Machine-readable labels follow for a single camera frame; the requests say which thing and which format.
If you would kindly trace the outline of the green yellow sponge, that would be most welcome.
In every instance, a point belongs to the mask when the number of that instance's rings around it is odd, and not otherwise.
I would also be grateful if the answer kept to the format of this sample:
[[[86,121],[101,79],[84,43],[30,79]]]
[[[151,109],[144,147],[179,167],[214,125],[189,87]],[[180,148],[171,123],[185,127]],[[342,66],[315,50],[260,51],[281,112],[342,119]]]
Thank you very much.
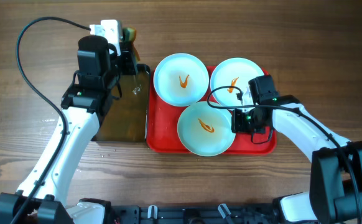
[[[128,45],[131,49],[132,52],[135,55],[136,61],[139,62],[140,56],[138,54],[138,51],[136,50],[135,46],[134,46],[134,41],[136,39],[137,36],[137,30],[133,27],[124,27],[123,28],[123,43]]]

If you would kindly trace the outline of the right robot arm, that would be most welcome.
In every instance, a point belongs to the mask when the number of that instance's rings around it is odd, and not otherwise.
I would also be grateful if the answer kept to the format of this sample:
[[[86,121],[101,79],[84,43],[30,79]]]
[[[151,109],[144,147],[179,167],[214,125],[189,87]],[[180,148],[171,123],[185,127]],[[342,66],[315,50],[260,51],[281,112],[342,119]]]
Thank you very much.
[[[305,109],[294,96],[280,96],[271,76],[253,78],[247,90],[234,89],[234,133],[269,127],[288,137],[311,163],[308,192],[277,199],[284,223],[362,221],[362,141],[344,138]]]

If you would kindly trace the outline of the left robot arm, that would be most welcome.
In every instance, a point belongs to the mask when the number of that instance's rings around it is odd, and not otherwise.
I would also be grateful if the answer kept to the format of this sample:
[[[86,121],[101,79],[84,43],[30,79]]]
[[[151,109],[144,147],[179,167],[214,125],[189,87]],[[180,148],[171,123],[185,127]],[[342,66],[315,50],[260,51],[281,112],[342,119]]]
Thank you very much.
[[[0,223],[112,223],[111,202],[83,198],[66,208],[73,175],[98,133],[122,75],[138,73],[134,36],[118,46],[89,35],[78,42],[79,68],[56,110],[55,131],[32,172],[15,193],[0,194]]]

